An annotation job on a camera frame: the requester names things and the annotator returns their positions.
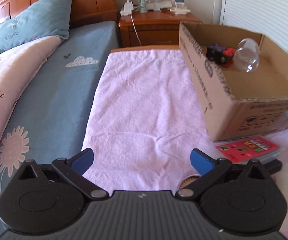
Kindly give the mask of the black rectangular device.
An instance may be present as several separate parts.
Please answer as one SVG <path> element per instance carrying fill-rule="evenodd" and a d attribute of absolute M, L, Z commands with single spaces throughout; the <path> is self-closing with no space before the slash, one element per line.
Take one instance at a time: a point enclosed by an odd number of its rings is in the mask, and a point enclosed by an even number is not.
<path fill-rule="evenodd" d="M 277 172 L 281 171 L 282 162 L 279 161 L 278 159 L 274 159 L 268 163 L 265 163 L 263 166 L 268 171 L 268 173 L 272 176 L 276 174 Z"/>

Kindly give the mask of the red card case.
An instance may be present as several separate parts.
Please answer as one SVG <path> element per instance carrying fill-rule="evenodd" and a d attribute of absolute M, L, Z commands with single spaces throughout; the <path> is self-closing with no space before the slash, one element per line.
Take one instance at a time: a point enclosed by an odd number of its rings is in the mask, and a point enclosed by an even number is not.
<path fill-rule="evenodd" d="M 281 153 L 278 144 L 261 136 L 226 142 L 215 148 L 234 164 L 246 164 L 251 159 L 258 159 L 265 164 Z"/>

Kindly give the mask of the blue bed sheet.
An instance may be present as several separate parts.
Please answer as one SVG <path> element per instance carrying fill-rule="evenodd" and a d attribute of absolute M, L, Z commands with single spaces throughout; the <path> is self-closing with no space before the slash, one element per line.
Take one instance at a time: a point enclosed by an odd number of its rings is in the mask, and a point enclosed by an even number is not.
<path fill-rule="evenodd" d="M 0 140 L 0 197 L 23 161 L 71 158 L 83 144 L 94 94 L 111 50 L 115 22 L 71 29 L 15 104 Z M 4 226 L 0 221 L 0 235 Z"/>

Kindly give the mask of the pink towel mat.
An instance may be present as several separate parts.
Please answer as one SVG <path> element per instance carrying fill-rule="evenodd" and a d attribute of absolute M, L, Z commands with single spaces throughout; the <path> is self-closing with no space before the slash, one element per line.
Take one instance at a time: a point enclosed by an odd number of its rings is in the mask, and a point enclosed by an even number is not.
<path fill-rule="evenodd" d="M 83 148 L 94 163 L 83 177 L 112 193 L 176 191 L 195 173 L 193 149 L 224 158 L 216 145 L 262 135 L 288 162 L 288 128 L 212 140 L 181 50 L 111 53 L 95 92 Z"/>

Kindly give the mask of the cardboard box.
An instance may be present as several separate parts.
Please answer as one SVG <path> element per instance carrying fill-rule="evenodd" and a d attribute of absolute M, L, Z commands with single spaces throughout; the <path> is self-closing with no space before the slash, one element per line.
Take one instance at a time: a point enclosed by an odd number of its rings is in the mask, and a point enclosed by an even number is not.
<path fill-rule="evenodd" d="M 222 67 L 206 56 L 207 47 L 236 48 L 244 38 L 260 49 L 256 70 Z M 214 141 L 288 128 L 288 54 L 260 33 L 225 25 L 181 22 L 179 46 Z"/>

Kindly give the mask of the pink quilt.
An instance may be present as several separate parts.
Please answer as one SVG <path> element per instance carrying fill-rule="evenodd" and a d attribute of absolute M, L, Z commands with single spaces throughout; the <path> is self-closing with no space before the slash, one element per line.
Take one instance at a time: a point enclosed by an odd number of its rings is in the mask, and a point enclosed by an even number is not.
<path fill-rule="evenodd" d="M 0 54 L 0 138 L 13 105 L 61 43 L 56 36 L 42 37 Z"/>

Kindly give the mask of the red black toy train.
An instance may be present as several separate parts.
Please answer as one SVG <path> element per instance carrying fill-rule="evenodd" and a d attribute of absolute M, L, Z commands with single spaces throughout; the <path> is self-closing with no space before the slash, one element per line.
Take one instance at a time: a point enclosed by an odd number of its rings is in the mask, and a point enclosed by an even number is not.
<path fill-rule="evenodd" d="M 219 44 L 211 44 L 207 47 L 206 57 L 223 67 L 230 67 L 233 64 L 235 49 L 231 47 L 221 46 Z"/>

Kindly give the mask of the clear plastic jar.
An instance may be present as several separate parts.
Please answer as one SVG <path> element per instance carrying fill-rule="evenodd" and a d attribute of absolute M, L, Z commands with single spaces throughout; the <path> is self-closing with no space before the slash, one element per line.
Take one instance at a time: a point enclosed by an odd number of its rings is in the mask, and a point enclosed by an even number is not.
<path fill-rule="evenodd" d="M 251 38 L 243 39 L 235 51 L 233 61 L 240 71 L 249 73 L 259 65 L 260 50 L 258 44 Z"/>

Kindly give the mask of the wooden nightstand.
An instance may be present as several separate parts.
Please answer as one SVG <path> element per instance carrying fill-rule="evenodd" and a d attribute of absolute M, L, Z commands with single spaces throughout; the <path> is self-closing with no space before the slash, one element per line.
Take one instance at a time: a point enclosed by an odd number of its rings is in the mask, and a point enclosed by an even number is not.
<path fill-rule="evenodd" d="M 134 12 L 130 16 L 122 16 L 119 20 L 122 45 L 138 46 L 170 46 L 179 44 L 180 22 L 202 21 L 194 14 L 175 15 L 170 11 Z"/>

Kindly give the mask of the blue pillow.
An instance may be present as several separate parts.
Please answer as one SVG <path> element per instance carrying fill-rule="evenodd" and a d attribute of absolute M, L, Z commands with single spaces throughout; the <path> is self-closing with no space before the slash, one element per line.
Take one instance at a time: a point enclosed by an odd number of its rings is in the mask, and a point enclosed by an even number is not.
<path fill-rule="evenodd" d="M 39 0 L 0 24 L 0 54 L 38 38 L 69 37 L 72 0 Z"/>

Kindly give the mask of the white router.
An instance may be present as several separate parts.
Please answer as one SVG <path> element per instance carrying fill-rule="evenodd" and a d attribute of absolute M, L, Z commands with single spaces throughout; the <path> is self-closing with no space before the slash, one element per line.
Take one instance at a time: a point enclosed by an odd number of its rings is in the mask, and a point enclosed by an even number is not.
<path fill-rule="evenodd" d="M 172 7 L 171 1 L 162 1 L 160 0 L 159 2 L 155 2 L 154 0 L 152 2 L 149 2 L 146 5 L 148 10 L 152 11 L 162 11 L 164 9 L 168 10 L 169 8 Z"/>

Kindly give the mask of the white power strip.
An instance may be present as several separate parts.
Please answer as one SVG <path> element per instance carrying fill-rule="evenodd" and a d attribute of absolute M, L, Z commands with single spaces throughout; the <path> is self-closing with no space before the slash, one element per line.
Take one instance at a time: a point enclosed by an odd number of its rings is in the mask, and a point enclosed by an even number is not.
<path fill-rule="evenodd" d="M 132 0 L 127 0 L 123 7 L 120 10 L 121 16 L 128 16 L 132 14 L 132 11 L 134 10 L 134 5 Z"/>

